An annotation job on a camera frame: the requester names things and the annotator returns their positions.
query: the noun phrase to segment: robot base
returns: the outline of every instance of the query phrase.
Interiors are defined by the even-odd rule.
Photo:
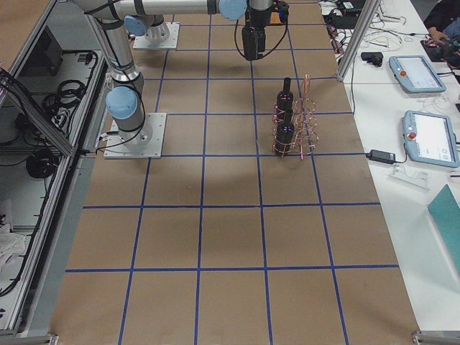
[[[170,36],[161,42],[153,43],[147,40],[145,37],[136,37],[134,41],[134,50],[168,50],[178,48],[179,38],[179,23],[166,23],[167,28],[170,30]]]
[[[161,158],[163,146],[163,137],[165,136],[166,113],[147,113],[145,121],[152,127],[153,134],[150,141],[143,145],[129,146],[122,144],[118,135],[110,136],[107,140],[107,146],[118,145],[106,149],[103,156],[105,158]],[[115,121],[112,122],[111,131],[118,131]]]

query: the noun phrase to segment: green folder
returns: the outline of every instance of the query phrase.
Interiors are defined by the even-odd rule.
[[[428,210],[460,274],[460,207],[448,185],[434,198]]]

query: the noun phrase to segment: wine bottle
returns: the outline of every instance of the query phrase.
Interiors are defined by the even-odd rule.
[[[286,110],[284,115],[284,119],[276,128],[275,154],[279,156],[284,156],[289,152],[294,135],[293,110]]]
[[[279,120],[283,120],[285,112],[288,109],[292,109],[294,101],[294,95],[290,91],[290,78],[285,78],[282,91],[278,93],[276,98],[276,116]]]

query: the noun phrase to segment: table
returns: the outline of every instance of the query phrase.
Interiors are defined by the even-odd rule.
[[[426,32],[409,0],[401,0],[398,5],[407,23],[403,26],[386,24],[388,27],[399,25],[401,32]],[[354,65],[355,120],[365,151],[394,152],[398,160],[404,160],[402,117],[407,110],[445,114],[451,118],[454,131],[460,133],[460,114],[455,107],[459,102],[460,86],[453,76],[442,79],[447,86],[446,92],[417,98],[406,94],[392,75],[387,63],[389,56],[426,55],[419,39],[403,41],[400,50],[383,54],[381,68],[362,62],[360,57]],[[445,63],[433,65],[438,73],[448,71]],[[344,81],[350,102],[351,75],[349,70]],[[427,206],[445,184],[460,200],[460,181],[449,177],[450,168],[424,165],[410,159],[404,167],[408,175],[417,171],[427,173],[430,190],[394,180],[389,176],[394,167],[369,161],[415,317],[422,331],[459,330],[460,279]]]

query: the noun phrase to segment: aluminum frame rail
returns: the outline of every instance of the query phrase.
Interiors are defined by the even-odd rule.
[[[337,71],[337,80],[344,81],[345,75],[350,69],[351,63],[357,54],[359,45],[366,34],[369,25],[374,18],[374,14],[380,5],[380,0],[367,0],[361,14],[359,15],[358,22],[351,36],[350,43],[345,50],[345,54],[341,59],[339,70]]]

